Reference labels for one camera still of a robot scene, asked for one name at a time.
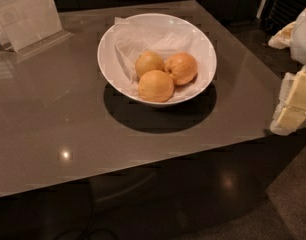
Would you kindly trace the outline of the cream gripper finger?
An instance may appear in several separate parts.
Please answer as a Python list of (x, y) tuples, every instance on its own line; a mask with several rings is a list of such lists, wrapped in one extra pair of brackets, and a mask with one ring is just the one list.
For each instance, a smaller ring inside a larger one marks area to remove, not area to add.
[(279, 30), (268, 41), (268, 45), (275, 49), (290, 48), (293, 45), (293, 32), (296, 26), (296, 22), (293, 21)]
[(296, 74), (286, 73), (281, 84), (279, 104), (273, 114), (270, 131), (287, 136), (306, 120), (306, 65)]

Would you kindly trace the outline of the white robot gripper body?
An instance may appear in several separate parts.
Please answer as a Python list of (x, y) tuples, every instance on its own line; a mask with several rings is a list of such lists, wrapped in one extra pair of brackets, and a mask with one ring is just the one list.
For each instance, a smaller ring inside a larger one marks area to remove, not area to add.
[(306, 65), (306, 8), (295, 21), (290, 40), (291, 58)]

